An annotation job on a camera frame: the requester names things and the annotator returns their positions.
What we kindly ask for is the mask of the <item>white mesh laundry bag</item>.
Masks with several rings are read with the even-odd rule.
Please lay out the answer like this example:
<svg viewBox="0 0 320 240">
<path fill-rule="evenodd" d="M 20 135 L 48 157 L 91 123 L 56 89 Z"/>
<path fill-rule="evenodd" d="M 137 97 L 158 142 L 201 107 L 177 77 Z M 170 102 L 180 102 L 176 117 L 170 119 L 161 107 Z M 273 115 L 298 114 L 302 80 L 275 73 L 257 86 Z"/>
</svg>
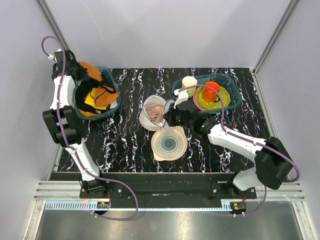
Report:
<svg viewBox="0 0 320 240">
<path fill-rule="evenodd" d="M 151 104 L 160 104 L 163 105 L 163 114 L 165 114 L 171 103 L 174 103 L 175 101 L 172 99 L 165 100 L 159 95 L 151 95 L 149 96 L 142 104 L 142 110 L 139 115 L 139 122 L 140 124 L 149 131 L 157 131 L 162 128 L 166 128 L 168 126 L 168 123 L 163 119 L 163 121 L 159 124 L 154 124 L 150 121 L 148 116 L 146 115 L 145 106 L 151 105 Z"/>
</svg>

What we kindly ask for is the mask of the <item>peach brown bra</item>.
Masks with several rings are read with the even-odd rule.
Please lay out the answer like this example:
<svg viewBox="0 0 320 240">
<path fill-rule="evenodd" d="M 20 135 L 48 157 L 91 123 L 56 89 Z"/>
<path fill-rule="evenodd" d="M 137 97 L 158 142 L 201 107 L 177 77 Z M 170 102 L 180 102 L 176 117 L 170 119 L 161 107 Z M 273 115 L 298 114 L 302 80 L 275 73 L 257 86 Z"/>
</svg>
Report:
<svg viewBox="0 0 320 240">
<path fill-rule="evenodd" d="M 114 109 L 117 106 L 119 93 L 114 87 L 108 84 L 107 78 L 103 75 L 102 71 L 91 65 L 88 68 L 87 75 L 89 76 L 89 81 L 84 88 L 86 91 L 85 97 L 93 88 L 96 88 L 94 96 L 95 105 L 99 107 L 109 105 L 109 109 Z"/>
</svg>

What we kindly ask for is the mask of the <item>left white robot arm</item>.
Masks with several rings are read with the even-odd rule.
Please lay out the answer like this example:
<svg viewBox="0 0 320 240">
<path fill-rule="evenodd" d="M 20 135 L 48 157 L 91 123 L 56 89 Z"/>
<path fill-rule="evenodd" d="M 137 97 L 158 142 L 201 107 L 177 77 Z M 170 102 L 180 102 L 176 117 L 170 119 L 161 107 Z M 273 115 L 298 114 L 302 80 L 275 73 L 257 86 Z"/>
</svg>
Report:
<svg viewBox="0 0 320 240">
<path fill-rule="evenodd" d="M 51 76 L 54 94 L 52 104 L 42 113 L 42 118 L 53 141 L 69 153 L 80 170 L 80 197 L 103 198 L 108 193 L 108 186 L 99 179 L 100 170 L 85 144 L 85 132 L 73 102 L 76 82 L 86 77 L 88 70 L 77 62 L 70 50 L 58 49 L 49 58 L 55 61 Z"/>
</svg>

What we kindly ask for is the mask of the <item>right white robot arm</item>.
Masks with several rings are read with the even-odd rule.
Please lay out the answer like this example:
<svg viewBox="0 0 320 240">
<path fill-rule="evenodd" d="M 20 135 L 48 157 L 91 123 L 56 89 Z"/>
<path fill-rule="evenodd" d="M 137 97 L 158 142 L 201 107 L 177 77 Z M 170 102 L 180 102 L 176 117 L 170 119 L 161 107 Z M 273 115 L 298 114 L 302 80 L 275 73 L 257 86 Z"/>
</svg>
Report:
<svg viewBox="0 0 320 240">
<path fill-rule="evenodd" d="M 256 138 L 226 128 L 222 122 L 201 114 L 188 101 L 186 91 L 178 89 L 176 93 L 177 100 L 171 100 L 164 107 L 163 117 L 170 127 L 190 130 L 196 139 L 227 148 L 254 163 L 254 167 L 239 171 L 231 178 L 227 185 L 230 197 L 239 198 L 257 186 L 277 190 L 286 181 L 294 163 L 278 138 Z"/>
</svg>

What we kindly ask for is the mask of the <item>pink lace bra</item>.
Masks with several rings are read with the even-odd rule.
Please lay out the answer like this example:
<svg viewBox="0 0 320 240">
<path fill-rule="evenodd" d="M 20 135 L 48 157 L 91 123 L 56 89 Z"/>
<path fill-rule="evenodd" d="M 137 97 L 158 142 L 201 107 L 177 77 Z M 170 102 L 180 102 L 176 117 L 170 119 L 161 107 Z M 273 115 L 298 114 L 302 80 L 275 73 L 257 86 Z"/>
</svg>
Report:
<svg viewBox="0 0 320 240">
<path fill-rule="evenodd" d="M 150 122 L 153 124 L 160 124 L 164 118 L 164 106 L 158 103 L 149 104 L 145 106 L 145 112 Z"/>
</svg>

